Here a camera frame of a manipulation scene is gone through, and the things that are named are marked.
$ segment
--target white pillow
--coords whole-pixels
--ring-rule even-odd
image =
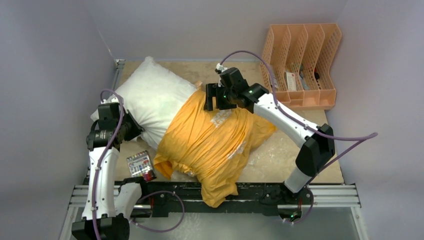
[[[171,121],[196,90],[189,81],[148,56],[116,93],[123,98],[124,108],[144,128],[141,138],[157,150]],[[107,102],[117,102],[117,99],[111,96]],[[91,119],[99,119],[97,110]]]

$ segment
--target wall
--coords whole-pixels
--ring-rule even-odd
[[[2,0],[0,56],[0,239],[57,240],[114,61],[81,0]]]
[[[419,0],[349,0],[338,19],[327,117],[339,136],[379,132],[340,161],[373,240],[424,239],[423,12]]]
[[[240,49],[261,53],[269,24],[335,22],[346,1],[87,0],[87,5],[116,59],[221,60]]]

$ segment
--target beige table surface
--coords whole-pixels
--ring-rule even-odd
[[[216,83],[219,78],[214,71],[217,64],[216,62],[173,61],[158,63],[192,83],[201,81],[203,83],[203,89],[205,84]],[[126,61],[119,84],[124,83],[140,64],[140,61]],[[263,84],[259,64],[257,62],[226,62],[225,66],[239,68],[243,77],[249,84]],[[326,114],[323,110],[305,110],[297,111],[297,113],[318,125],[327,123]],[[156,151],[140,138],[137,142],[131,141],[121,144],[115,172],[116,181],[131,177],[127,165],[127,157],[144,150],[149,152],[149,156],[152,159],[155,157]],[[286,134],[278,130],[260,147],[251,152],[248,164],[241,173],[238,182],[283,182],[295,167],[295,159],[298,153],[299,148],[295,143]],[[159,172],[155,172],[158,176],[156,181],[166,181],[166,178],[161,176]],[[197,181],[195,177],[190,177],[180,172],[174,172],[171,180]],[[325,169],[313,181],[313,183],[343,182],[344,180],[338,161]]]

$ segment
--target peach plastic rack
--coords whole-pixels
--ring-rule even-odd
[[[341,38],[342,32],[335,23],[271,25],[262,58],[275,73],[277,99],[293,110],[331,109],[336,89],[330,67]],[[303,78],[299,73],[301,67]],[[271,78],[263,63],[260,70],[265,87],[271,92]],[[294,74],[295,91],[288,90],[285,72]]]

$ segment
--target yellow pillowcase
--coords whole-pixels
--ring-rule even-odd
[[[203,201],[218,207],[228,195],[238,195],[236,181],[250,151],[276,130],[269,121],[246,109],[205,111],[205,92],[187,100],[157,148],[154,167],[168,179],[174,170],[194,173]]]

